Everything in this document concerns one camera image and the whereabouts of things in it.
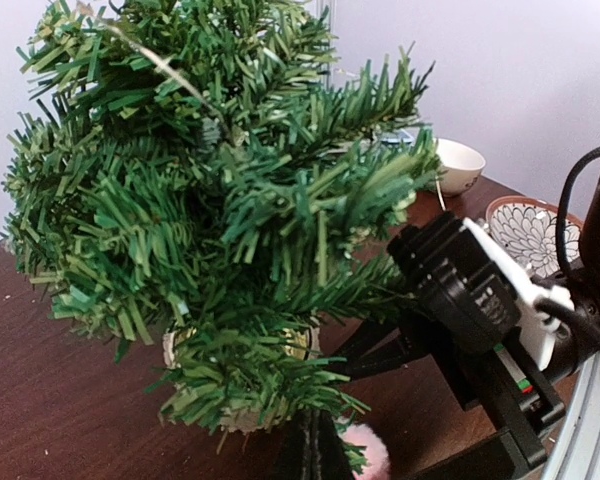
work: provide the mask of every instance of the pink fluffy object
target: pink fluffy object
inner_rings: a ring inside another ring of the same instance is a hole
[[[361,475],[354,474],[356,480],[391,480],[387,447],[368,425],[351,425],[341,438],[352,445],[366,447],[364,456],[367,466]]]

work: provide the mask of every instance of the decorative bowl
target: decorative bowl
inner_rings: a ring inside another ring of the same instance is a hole
[[[487,208],[486,220],[493,239],[531,274],[548,277],[557,272],[556,219],[558,208],[522,196],[501,197]],[[567,216],[567,258],[579,257],[578,239],[582,222]]]

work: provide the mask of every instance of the black cable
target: black cable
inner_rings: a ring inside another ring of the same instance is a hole
[[[560,204],[558,205],[558,216],[556,218],[556,253],[558,255],[558,265],[565,276],[573,280],[571,265],[567,257],[567,243],[565,239],[567,229],[567,214],[569,212],[569,200],[571,199],[571,190],[576,183],[578,175],[594,160],[600,158],[600,147],[590,151],[576,163],[564,183],[562,195],[560,196]]]
[[[126,7],[126,2],[121,7],[116,7],[111,0],[109,0],[109,7],[113,10],[116,15],[122,15],[122,10]]]
[[[600,350],[600,327],[591,323],[586,316],[548,298],[536,301],[534,306],[537,310],[556,317],[570,327],[584,333],[589,338],[589,341]]]

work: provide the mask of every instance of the dark wooden tabletop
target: dark wooden tabletop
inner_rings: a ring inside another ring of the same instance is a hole
[[[489,202],[514,193],[487,179],[448,200],[458,215],[477,218]],[[420,195],[410,221],[422,225],[440,213],[436,198]],[[170,387],[144,389],[159,377],[159,347],[137,347],[120,365],[113,344],[79,338],[50,305],[15,273],[0,248],[0,480],[265,478],[281,432],[248,439],[209,436],[197,427],[161,426],[157,412]],[[325,353],[351,334],[321,332]],[[573,379],[558,390],[570,396]],[[414,472],[463,450],[493,428],[484,412],[464,413],[431,358],[346,386],[373,409],[364,417],[387,444],[395,475]]]

